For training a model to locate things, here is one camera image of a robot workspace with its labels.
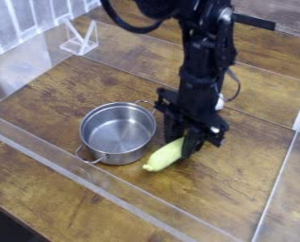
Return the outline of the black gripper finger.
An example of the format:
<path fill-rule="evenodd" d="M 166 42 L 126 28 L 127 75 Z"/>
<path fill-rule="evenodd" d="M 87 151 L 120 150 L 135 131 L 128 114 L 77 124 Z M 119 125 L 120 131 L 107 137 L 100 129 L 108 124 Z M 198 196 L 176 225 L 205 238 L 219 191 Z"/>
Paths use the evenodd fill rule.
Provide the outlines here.
<path fill-rule="evenodd" d="M 182 115 L 175 112 L 168 112 L 163 115 L 163 132 L 164 141 L 170 143 L 183 136 L 185 124 Z"/>
<path fill-rule="evenodd" d="M 206 140 L 206 129 L 189 127 L 183 131 L 183 143 L 180 148 L 180 158 L 189 159 L 199 151 Z"/>

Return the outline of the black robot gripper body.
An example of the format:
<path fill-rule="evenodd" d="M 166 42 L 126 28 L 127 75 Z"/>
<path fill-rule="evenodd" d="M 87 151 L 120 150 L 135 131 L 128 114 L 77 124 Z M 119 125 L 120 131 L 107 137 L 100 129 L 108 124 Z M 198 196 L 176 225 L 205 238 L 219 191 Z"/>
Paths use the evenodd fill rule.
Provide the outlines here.
<path fill-rule="evenodd" d="M 182 115 L 185 129 L 206 129 L 206 140 L 215 147 L 221 146 L 223 133 L 229 125 L 215 111 L 222 87 L 223 75 L 197 77 L 187 71 L 179 71 L 178 91 L 158 88 L 158 100 L 154 108 L 163 113 Z"/>

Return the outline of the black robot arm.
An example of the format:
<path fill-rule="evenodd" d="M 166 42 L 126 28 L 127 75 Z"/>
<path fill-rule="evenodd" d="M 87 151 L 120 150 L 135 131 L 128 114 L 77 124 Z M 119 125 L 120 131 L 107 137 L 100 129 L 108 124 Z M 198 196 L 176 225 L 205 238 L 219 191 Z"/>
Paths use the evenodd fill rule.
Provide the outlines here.
<path fill-rule="evenodd" d="M 182 32 L 183 61 L 175 91 L 159 88 L 154 108 L 163 113 L 164 140 L 183 139 L 180 157 L 189 158 L 209 142 L 219 146 L 229 125 L 219 116 L 223 76 L 234 64 L 230 0 L 135 0 L 156 20 L 174 18 Z"/>

